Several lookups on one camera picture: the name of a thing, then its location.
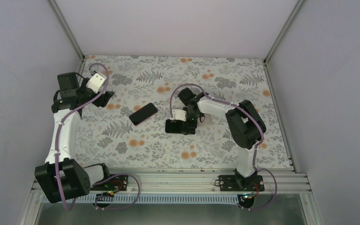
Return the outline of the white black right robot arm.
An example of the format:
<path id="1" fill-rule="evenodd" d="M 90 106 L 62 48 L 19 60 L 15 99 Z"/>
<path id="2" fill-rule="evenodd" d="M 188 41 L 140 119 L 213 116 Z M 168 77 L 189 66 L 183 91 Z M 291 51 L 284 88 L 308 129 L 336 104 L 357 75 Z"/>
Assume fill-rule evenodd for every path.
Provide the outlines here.
<path id="1" fill-rule="evenodd" d="M 253 104 L 249 100 L 229 103 L 204 91 L 194 94 L 189 88 L 181 90 L 178 98 L 184 107 L 171 110 L 165 131 L 169 133 L 169 127 L 174 126 L 175 134 L 194 135 L 198 123 L 207 114 L 226 120 L 232 139 L 241 148 L 234 171 L 235 185 L 241 191 L 248 190 L 258 175 L 255 165 L 257 149 L 263 143 L 266 132 L 266 126 Z"/>

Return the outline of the beige phone case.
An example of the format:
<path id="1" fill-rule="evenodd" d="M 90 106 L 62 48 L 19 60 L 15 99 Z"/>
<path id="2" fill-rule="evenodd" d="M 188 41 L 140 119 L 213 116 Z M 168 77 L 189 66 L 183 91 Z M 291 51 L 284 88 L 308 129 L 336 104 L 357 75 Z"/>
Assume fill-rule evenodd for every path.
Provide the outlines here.
<path id="1" fill-rule="evenodd" d="M 210 114 L 203 114 L 198 119 L 199 126 L 210 126 L 213 124 L 213 120 Z"/>

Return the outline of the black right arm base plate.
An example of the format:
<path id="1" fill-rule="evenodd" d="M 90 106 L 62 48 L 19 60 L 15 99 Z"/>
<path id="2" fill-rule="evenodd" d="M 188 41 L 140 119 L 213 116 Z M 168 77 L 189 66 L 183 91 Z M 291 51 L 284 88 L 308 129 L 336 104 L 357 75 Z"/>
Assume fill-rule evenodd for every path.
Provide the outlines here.
<path id="1" fill-rule="evenodd" d="M 251 178 L 243 178 L 235 175 L 220 175 L 214 181 L 214 186 L 219 187 L 222 192 L 252 192 L 264 191 L 263 177 L 260 175 Z"/>

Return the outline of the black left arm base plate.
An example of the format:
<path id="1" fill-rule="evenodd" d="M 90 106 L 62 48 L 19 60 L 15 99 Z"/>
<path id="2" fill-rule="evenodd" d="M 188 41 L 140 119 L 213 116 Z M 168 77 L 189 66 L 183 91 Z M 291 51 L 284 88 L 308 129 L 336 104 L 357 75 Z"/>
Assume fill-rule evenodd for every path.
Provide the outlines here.
<path id="1" fill-rule="evenodd" d="M 128 185 L 128 175 L 114 175 L 103 184 L 94 185 L 92 191 L 126 191 Z"/>

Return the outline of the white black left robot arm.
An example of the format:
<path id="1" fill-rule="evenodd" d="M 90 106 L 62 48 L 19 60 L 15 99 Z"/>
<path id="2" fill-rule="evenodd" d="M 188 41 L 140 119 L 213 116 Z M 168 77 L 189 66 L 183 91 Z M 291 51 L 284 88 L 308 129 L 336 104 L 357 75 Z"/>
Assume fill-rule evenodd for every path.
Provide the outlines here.
<path id="1" fill-rule="evenodd" d="M 95 72 L 78 82 L 78 73 L 57 76 L 59 90 L 53 97 L 51 110 L 54 132 L 48 156 L 37 166 L 35 178 L 50 203 L 57 203 L 88 195 L 93 185 L 101 190 L 110 187 L 112 177 L 104 163 L 82 167 L 75 160 L 76 136 L 89 104 L 105 107 L 113 91 L 107 91 L 107 78 Z"/>

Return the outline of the black smartphone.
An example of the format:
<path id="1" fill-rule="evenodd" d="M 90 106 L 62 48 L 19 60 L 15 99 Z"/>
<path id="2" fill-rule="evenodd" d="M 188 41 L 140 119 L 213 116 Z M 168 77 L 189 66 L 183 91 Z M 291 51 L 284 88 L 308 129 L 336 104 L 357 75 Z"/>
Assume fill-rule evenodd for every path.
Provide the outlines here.
<path id="1" fill-rule="evenodd" d="M 165 121 L 165 132 L 169 134 L 182 134 L 183 121 L 171 120 Z"/>
<path id="2" fill-rule="evenodd" d="M 138 126 L 157 112 L 158 109 L 152 103 L 148 103 L 147 105 L 140 108 L 138 111 L 129 115 L 129 119 L 133 123 L 133 125 Z"/>

